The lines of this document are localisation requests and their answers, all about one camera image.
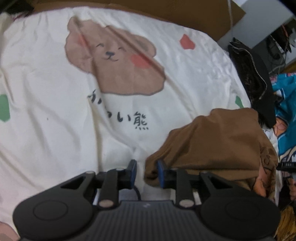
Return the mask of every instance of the bear's pink cheek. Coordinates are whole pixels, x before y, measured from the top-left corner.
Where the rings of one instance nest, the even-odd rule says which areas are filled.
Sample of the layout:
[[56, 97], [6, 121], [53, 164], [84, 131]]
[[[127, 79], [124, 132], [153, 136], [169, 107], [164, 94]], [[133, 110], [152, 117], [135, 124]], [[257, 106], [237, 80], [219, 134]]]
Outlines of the bear's pink cheek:
[[147, 69], [151, 67], [151, 61], [144, 55], [133, 54], [131, 56], [132, 63], [141, 69]]

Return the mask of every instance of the red heart shape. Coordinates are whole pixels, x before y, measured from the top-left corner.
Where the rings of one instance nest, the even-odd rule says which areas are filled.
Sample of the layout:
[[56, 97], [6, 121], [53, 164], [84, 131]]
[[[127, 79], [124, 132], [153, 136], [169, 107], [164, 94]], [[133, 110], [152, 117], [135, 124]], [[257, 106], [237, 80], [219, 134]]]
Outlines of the red heart shape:
[[195, 43], [188, 37], [187, 34], [183, 34], [180, 39], [180, 44], [183, 49], [195, 49]]

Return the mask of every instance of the yellow fabric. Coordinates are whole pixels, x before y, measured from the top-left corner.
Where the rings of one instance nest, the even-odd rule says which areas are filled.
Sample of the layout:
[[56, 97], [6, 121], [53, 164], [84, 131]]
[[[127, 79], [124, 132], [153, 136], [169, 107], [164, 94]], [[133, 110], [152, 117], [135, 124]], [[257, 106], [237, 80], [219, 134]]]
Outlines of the yellow fabric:
[[293, 207], [287, 206], [281, 212], [281, 220], [276, 231], [277, 241], [293, 241], [296, 236], [296, 219]]

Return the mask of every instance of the brown blanket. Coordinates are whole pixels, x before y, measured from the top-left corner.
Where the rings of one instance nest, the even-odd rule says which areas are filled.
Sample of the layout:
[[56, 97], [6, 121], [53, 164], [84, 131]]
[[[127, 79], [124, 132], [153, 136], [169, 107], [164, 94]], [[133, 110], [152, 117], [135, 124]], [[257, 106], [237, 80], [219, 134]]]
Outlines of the brown blanket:
[[262, 196], [274, 197], [277, 154], [253, 109], [214, 109], [209, 116], [198, 116], [172, 130], [163, 146], [146, 160], [144, 178], [149, 185], [158, 185], [155, 164], [159, 159], [168, 167], [183, 168], [190, 174], [210, 171], [254, 188]]

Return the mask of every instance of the brown cardboard box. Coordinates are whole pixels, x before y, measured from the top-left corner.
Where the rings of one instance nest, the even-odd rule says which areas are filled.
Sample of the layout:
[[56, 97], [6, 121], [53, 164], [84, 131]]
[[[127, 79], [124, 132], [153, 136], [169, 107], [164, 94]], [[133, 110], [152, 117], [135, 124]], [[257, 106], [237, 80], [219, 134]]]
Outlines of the brown cardboard box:
[[[149, 17], [173, 22], [185, 27], [207, 33], [215, 41], [230, 29], [227, 0], [81, 0], [63, 2], [39, 0], [35, 5], [37, 12], [64, 7], [103, 7], [135, 12]], [[244, 11], [232, 2], [234, 24]]]

